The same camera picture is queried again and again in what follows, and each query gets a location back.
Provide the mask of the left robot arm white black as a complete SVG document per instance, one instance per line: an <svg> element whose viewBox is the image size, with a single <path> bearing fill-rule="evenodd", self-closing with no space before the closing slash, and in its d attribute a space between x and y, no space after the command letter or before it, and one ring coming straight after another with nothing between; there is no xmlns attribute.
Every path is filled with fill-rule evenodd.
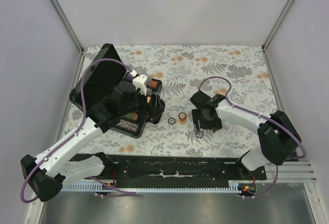
<svg viewBox="0 0 329 224"><path fill-rule="evenodd" d="M88 95L81 91L83 119L66 136L43 152L25 155L21 161L24 183L21 200L25 199L25 188L29 186L36 194L35 199L47 202L61 189L84 178L99 176L108 179L113 173L112 161L105 153L97 153L80 162L74 157L90 141L117 125L129 113L147 111L148 87L138 81L120 82L112 92L99 102L89 105Z"/></svg>

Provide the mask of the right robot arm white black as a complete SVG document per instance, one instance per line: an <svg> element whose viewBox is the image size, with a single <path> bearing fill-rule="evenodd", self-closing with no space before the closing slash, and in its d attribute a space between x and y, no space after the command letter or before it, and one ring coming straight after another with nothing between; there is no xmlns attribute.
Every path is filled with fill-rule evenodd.
<svg viewBox="0 0 329 224"><path fill-rule="evenodd" d="M216 132L223 128L222 121L236 123L258 136L260 145L243 154L235 173L240 179L248 179L254 170L268 165L282 165L301 143L301 138L286 113L276 111L263 115L245 107L231 104L226 97L216 94L210 97L201 90L191 98L194 130L197 135L205 130Z"/></svg>

